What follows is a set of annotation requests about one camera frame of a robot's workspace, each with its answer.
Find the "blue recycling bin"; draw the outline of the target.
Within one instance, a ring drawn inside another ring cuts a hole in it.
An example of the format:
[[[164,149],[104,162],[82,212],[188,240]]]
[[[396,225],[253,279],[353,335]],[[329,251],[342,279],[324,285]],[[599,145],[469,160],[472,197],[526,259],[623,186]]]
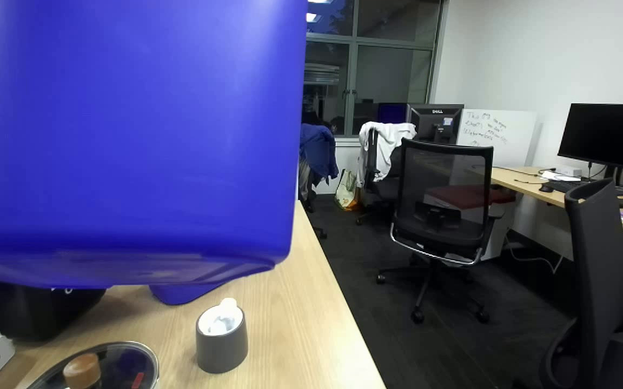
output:
[[[188,305],[210,292],[221,287],[221,281],[167,281],[167,283],[151,283],[149,292],[162,305]]]
[[[305,0],[0,0],[0,281],[229,281],[292,246]]]

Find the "grey cup with white lid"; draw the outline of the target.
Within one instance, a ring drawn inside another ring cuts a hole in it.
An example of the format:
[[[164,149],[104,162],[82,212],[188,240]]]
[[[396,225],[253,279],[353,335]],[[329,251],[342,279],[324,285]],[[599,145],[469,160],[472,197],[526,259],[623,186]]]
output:
[[[197,365],[210,374],[238,367],[249,352],[247,316],[236,298],[206,309],[197,324]]]

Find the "black keyboard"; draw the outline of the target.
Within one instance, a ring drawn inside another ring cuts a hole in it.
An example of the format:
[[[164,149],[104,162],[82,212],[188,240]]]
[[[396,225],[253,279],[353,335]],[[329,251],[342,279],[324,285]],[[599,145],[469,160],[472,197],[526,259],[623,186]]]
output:
[[[547,179],[539,186],[541,192],[569,192],[573,188],[580,188],[584,184],[591,184],[588,179],[584,182],[560,182],[560,179]]]

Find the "wooden side desk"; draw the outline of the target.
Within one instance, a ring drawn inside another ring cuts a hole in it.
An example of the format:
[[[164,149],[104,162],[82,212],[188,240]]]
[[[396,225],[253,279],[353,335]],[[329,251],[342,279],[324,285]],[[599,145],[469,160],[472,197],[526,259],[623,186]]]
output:
[[[565,195],[558,190],[543,192],[543,177],[534,169],[493,169],[491,171],[491,182],[495,186],[508,188],[519,195],[534,197],[541,203],[554,205],[554,207],[565,207]]]

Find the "small monitor by window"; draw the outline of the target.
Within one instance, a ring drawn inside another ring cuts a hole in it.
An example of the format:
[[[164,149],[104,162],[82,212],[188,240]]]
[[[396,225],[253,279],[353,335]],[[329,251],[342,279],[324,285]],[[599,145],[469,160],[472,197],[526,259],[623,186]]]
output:
[[[454,145],[459,136],[463,104],[411,106],[407,119],[415,125],[415,138]]]

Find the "white pot with glass lid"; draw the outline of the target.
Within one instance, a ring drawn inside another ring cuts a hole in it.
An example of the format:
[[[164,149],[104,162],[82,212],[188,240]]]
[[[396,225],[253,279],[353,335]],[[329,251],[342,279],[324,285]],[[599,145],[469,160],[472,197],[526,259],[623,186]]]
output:
[[[106,341],[61,359],[26,389],[158,389],[158,383],[158,361],[147,346]]]

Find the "white cloth on chair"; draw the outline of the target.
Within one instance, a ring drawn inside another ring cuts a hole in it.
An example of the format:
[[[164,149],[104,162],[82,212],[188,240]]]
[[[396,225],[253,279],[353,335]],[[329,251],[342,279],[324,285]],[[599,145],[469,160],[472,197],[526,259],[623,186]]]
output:
[[[413,123],[366,121],[359,128],[359,145],[366,162],[366,179],[381,182],[392,171],[392,153],[405,138],[415,136]]]

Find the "dark grey office chair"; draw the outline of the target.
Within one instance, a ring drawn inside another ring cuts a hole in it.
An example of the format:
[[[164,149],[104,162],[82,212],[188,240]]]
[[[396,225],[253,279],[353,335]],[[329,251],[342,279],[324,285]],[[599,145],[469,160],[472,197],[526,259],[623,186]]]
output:
[[[578,313],[541,361],[545,389],[623,389],[623,223],[610,179],[565,195]]]

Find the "black landfill bin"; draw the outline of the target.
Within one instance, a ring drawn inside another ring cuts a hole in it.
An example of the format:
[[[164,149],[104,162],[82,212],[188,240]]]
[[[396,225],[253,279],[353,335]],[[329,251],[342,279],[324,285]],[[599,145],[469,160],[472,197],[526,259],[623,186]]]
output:
[[[0,283],[0,333],[45,341],[97,305],[104,290],[54,290]]]

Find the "black computer monitor right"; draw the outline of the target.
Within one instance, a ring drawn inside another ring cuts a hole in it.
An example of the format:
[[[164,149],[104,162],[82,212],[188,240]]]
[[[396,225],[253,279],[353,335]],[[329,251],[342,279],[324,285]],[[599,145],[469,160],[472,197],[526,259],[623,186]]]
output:
[[[571,104],[558,153],[623,169],[623,104]]]

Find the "small far whiteboard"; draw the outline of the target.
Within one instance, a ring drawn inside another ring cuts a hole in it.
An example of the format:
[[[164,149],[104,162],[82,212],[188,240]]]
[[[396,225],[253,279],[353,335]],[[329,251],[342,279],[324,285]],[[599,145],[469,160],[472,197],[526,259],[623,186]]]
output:
[[[465,108],[456,143],[491,147],[495,166],[526,166],[534,130],[534,112]]]

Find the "blue jacket on chair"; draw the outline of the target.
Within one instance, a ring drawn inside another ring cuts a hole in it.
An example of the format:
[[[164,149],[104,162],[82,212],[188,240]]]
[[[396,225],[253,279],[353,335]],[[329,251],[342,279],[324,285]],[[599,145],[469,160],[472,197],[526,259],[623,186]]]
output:
[[[316,182],[337,177],[335,136],[327,125],[301,125],[301,156]]]

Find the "black mesh office chair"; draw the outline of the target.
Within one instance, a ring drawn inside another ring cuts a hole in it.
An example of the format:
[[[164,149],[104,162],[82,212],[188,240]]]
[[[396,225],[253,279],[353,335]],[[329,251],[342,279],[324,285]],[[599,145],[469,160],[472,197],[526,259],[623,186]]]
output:
[[[482,261],[495,216],[491,205],[493,149],[405,140],[400,149],[398,199],[389,240],[407,249],[424,268],[381,268],[376,281],[422,277],[411,320],[424,322],[424,298],[441,268]]]

